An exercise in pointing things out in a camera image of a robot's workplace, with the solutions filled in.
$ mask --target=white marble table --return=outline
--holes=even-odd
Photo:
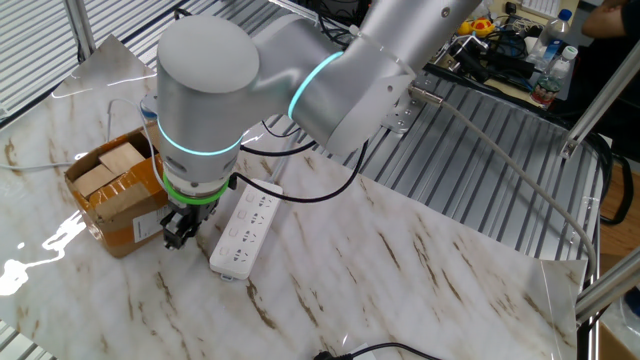
[[[154,74],[115,39],[0,132],[2,161],[65,161],[101,144],[115,97],[139,101]],[[114,105],[113,134],[136,128]],[[284,142],[247,134],[248,145]],[[241,154],[263,178],[272,159]],[[306,152],[285,193],[337,189],[349,170]],[[365,177],[314,205],[283,203],[248,281],[208,255],[238,199],[229,191],[197,241],[154,241],[112,258],[90,234],[63,172],[0,172],[0,318],[60,359],[311,359],[399,341],[443,359],[575,359],[584,261],[526,257]],[[377,359],[410,359],[398,350]]]

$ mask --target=water bottle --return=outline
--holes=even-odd
[[[564,80],[571,70],[571,61],[578,55],[578,50],[573,46],[567,46],[562,51],[562,56],[551,63],[551,66],[540,75],[538,82],[531,91],[531,99],[542,104],[544,108],[549,107],[562,89]]]
[[[558,52],[562,40],[569,32],[569,19],[571,11],[563,9],[557,19],[551,19],[540,33],[538,41],[527,56],[527,61],[534,64],[536,69],[542,71],[547,68],[553,57]]]

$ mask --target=power outlet socket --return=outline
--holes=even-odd
[[[278,185],[256,179],[253,182],[282,194]],[[224,280],[247,279],[279,204],[280,199],[248,185],[211,254],[211,270],[220,273]]]

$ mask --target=gray cable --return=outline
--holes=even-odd
[[[113,100],[111,100],[109,102],[109,108],[108,108],[108,112],[109,112],[109,120],[108,120],[108,135],[111,133],[111,105],[115,102],[115,101],[122,101],[125,102],[131,106],[133,106],[134,109],[136,109],[136,112],[138,113],[138,115],[140,115],[140,121],[142,122],[142,129],[144,130],[144,134],[147,136],[147,142],[149,143],[149,149],[151,150],[151,156],[154,156],[154,151],[153,151],[153,144],[151,143],[151,136],[149,136],[149,129],[147,129],[147,120],[144,117],[144,114],[142,113],[142,109],[140,108],[140,106],[138,106],[137,104],[135,104],[132,101],[129,101],[127,99],[121,99],[121,98],[115,98]],[[164,181],[162,181],[162,177],[160,176],[160,174],[158,173],[158,168],[156,166],[156,161],[155,159],[153,159],[151,161],[151,165],[153,166],[153,174],[156,176],[156,180],[158,181],[158,184],[160,185],[160,187],[162,187],[163,190],[167,190],[164,187]]]
[[[498,154],[507,163],[507,165],[509,165],[516,173],[518,173],[522,180],[529,184],[529,186],[531,186],[533,190],[535,190],[535,192],[537,192],[543,199],[545,199],[549,203],[549,205],[556,209],[556,211],[558,211],[560,215],[565,218],[565,220],[567,220],[571,227],[573,227],[573,229],[578,233],[578,235],[580,236],[580,241],[587,249],[587,257],[589,258],[589,263],[587,264],[587,277],[592,277],[596,271],[596,249],[593,247],[593,243],[591,242],[591,239],[589,239],[587,233],[582,230],[580,224],[578,224],[578,222],[571,216],[571,214],[569,214],[560,204],[558,204],[558,202],[554,198],[547,194],[547,192],[542,187],[540,187],[540,185],[538,185],[533,179],[531,179],[524,172],[524,170],[522,170],[522,168],[520,168],[520,166],[518,166],[518,164],[516,164],[516,162],[509,157],[507,153],[505,153],[496,143],[491,140],[491,138],[483,133],[482,130],[473,125],[471,120],[469,120],[460,111],[458,111],[458,109],[456,109],[446,101],[442,101],[441,105],[442,107],[451,111],[458,119],[462,120],[465,125],[473,132],[475,132],[476,135],[478,135],[478,137],[482,139],[482,141],[487,143],[487,145],[489,145],[489,147],[491,147],[491,149],[493,149],[493,151],[495,151],[495,153]]]

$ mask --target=person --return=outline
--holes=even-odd
[[[582,33],[594,38],[580,47],[566,101],[553,113],[577,121],[640,39],[640,0],[605,0],[587,18]],[[603,115],[595,131],[613,138],[614,151],[640,159],[633,134],[640,131],[640,76],[636,75]]]

